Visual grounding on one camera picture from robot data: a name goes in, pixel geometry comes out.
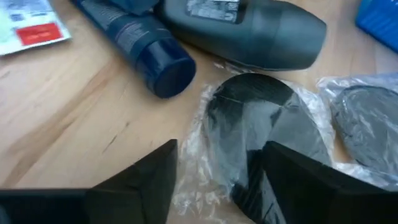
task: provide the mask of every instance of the gray plastic bottle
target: gray plastic bottle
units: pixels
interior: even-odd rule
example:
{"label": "gray plastic bottle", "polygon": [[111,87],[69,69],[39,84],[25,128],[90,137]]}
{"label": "gray plastic bottle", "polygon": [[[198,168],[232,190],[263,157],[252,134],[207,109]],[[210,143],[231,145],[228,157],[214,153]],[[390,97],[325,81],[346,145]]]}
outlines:
{"label": "gray plastic bottle", "polygon": [[179,39],[266,70],[310,67],[326,36],[322,20],[282,1],[161,0],[154,12]]}

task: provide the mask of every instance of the wooden surface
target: wooden surface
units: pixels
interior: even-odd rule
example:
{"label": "wooden surface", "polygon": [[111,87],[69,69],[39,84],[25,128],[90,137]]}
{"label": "wooden surface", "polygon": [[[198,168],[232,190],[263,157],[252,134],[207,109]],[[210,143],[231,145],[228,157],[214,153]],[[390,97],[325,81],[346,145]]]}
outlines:
{"label": "wooden surface", "polygon": [[[360,0],[292,1],[328,24],[308,70],[268,73],[315,91],[318,78],[398,71],[398,55],[354,26]],[[183,140],[207,83],[227,74],[197,61],[193,83],[171,100],[145,88],[68,1],[54,0],[73,40],[0,58],[0,186],[89,187],[170,138]]]}

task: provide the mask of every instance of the blue tube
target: blue tube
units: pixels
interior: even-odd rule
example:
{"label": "blue tube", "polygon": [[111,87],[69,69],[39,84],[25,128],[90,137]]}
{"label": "blue tube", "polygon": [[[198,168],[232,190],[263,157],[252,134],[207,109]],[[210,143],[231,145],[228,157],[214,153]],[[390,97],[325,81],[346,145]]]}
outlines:
{"label": "blue tube", "polygon": [[104,0],[71,1],[143,74],[153,94],[170,98],[189,86],[195,61],[152,14],[136,16]]}

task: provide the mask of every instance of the red label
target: red label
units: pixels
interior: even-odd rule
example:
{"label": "red label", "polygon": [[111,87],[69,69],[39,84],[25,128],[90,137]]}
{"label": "red label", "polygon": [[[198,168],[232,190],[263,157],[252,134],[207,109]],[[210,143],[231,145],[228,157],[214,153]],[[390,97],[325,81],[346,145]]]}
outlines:
{"label": "red label", "polygon": [[55,23],[25,27],[16,32],[23,45],[37,44],[62,37],[60,29]]}

